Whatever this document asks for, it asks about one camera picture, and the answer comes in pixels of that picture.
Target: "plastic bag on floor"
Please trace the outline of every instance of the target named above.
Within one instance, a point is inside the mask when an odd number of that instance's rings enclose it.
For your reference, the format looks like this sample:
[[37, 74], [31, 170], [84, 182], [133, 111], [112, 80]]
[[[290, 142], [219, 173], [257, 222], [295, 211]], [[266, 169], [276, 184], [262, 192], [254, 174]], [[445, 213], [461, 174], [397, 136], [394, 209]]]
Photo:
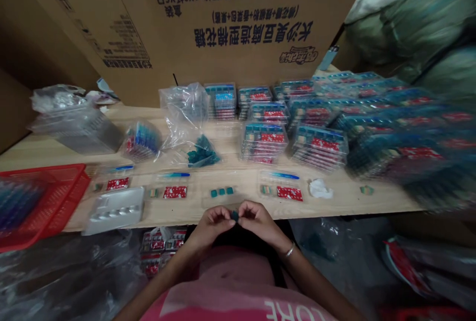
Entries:
[[0, 254], [0, 320], [111, 320], [147, 283], [139, 246], [124, 230]]

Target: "bracelet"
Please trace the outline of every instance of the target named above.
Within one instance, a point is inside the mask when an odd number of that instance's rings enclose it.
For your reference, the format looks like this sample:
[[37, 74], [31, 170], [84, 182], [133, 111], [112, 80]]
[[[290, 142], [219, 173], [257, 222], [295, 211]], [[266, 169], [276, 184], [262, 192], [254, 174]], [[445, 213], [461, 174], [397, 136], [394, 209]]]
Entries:
[[294, 250], [295, 246], [296, 246], [296, 244], [293, 242], [293, 245], [291, 246], [291, 249], [289, 249], [289, 252], [286, 254], [286, 257], [289, 257], [293, 253], [293, 250]]

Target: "blue pen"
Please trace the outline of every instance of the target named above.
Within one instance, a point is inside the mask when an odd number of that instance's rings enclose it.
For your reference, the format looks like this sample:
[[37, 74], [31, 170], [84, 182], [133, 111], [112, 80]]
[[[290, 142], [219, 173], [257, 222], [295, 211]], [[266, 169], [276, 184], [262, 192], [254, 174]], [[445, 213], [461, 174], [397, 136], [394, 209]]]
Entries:
[[172, 172], [169, 174], [159, 175], [160, 177], [189, 177], [189, 173], [185, 172]]
[[270, 172], [270, 175], [272, 175], [272, 176], [278, 176], [278, 177], [284, 177], [284, 178], [290, 178], [290, 179], [293, 179], [293, 180], [299, 180], [299, 177], [298, 177], [298, 176], [283, 174], [283, 173], [281, 173], [281, 172]]
[[111, 169], [111, 171], [121, 171], [121, 170], [131, 170], [134, 168], [134, 165], [119, 166]]

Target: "red plastic basket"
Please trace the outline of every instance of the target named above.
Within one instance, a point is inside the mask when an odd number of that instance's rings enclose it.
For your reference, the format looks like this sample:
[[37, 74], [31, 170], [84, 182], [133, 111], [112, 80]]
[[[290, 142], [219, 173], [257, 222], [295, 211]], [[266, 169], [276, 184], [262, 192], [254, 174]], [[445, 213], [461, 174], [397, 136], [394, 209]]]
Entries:
[[28, 248], [40, 239], [60, 233], [88, 188], [91, 179], [85, 168], [85, 164], [75, 164], [0, 172], [0, 177], [48, 183], [45, 195], [20, 227], [0, 236], [0, 253]]

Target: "hand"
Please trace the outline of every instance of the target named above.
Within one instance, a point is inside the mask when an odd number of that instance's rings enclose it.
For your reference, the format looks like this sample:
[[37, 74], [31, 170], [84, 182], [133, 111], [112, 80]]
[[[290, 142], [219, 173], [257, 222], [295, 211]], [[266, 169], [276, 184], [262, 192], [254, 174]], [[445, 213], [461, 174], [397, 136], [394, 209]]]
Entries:
[[262, 204], [245, 200], [239, 206], [238, 216], [241, 227], [256, 234], [278, 253], [286, 254], [293, 246]]
[[217, 236], [232, 229], [234, 225], [235, 221], [230, 218], [230, 211], [225, 207], [209, 208], [203, 213], [184, 247], [193, 247], [195, 253], [203, 253], [211, 248]]

